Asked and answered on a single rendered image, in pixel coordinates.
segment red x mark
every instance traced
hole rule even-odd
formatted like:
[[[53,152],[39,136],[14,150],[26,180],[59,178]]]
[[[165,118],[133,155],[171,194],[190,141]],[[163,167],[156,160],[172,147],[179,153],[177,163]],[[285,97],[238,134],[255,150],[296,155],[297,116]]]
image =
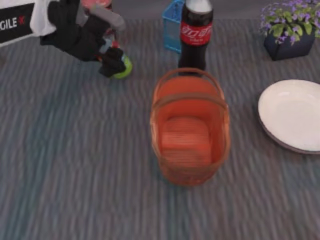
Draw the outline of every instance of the red x mark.
[[[18,17],[18,23],[19,23],[19,25],[25,24],[25,16],[19,16]]]

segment plate rim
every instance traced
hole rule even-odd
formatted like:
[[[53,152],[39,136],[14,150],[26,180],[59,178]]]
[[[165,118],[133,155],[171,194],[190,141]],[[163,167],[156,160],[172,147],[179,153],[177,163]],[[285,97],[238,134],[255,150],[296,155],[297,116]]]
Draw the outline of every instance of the plate rim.
[[[302,149],[302,148],[298,148],[298,147],[294,147],[290,144],[287,144],[283,141],[281,141],[280,139],[278,139],[276,136],[273,135],[273,133],[266,127],[264,121],[262,120],[261,118],[261,114],[260,114],[260,109],[261,109],[261,99],[263,97],[263,95],[266,94],[267,90],[270,90],[271,87],[274,87],[276,84],[278,83],[283,83],[283,82],[286,82],[286,81],[299,81],[299,82],[308,82],[308,83],[312,83],[312,84],[315,84],[317,86],[320,87],[320,84],[317,83],[317,82],[313,82],[313,81],[308,81],[308,80],[303,80],[303,79],[284,79],[284,80],[280,80],[280,81],[277,81],[277,82],[274,82],[273,84],[269,85],[266,89],[264,89],[262,91],[262,93],[260,94],[259,96],[259,100],[258,100],[258,104],[257,104],[257,112],[258,112],[258,119],[259,119],[259,122],[263,128],[263,130],[266,132],[266,134],[273,140],[275,141],[277,144],[279,144],[281,147],[285,148],[285,149],[288,149],[288,150],[291,150],[293,152],[296,152],[296,153],[299,153],[299,154],[305,154],[305,155],[320,155],[320,149],[319,150],[306,150],[306,149]]]

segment person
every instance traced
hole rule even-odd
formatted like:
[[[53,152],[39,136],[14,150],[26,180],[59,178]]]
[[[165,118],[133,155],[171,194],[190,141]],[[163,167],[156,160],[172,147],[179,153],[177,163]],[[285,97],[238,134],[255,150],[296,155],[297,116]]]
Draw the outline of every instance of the person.
[[[131,71],[123,50],[104,38],[111,24],[94,14],[87,16],[80,0],[51,1],[47,18],[55,31],[39,36],[42,46],[54,46],[80,61],[101,62],[99,72],[108,78]]]

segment red bottle label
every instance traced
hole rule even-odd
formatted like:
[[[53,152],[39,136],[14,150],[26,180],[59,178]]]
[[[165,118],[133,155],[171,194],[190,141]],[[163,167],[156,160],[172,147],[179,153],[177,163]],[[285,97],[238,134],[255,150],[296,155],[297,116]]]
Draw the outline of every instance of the red bottle label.
[[[190,26],[185,22],[180,24],[181,40],[192,46],[201,46],[210,41],[212,32],[212,23],[206,26]]]

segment coca-cola bottle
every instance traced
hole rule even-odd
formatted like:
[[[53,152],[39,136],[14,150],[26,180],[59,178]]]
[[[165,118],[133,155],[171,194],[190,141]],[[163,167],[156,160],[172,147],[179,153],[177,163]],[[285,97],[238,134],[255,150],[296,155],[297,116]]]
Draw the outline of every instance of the coca-cola bottle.
[[[210,0],[186,0],[182,8],[179,68],[206,69],[214,10]]]

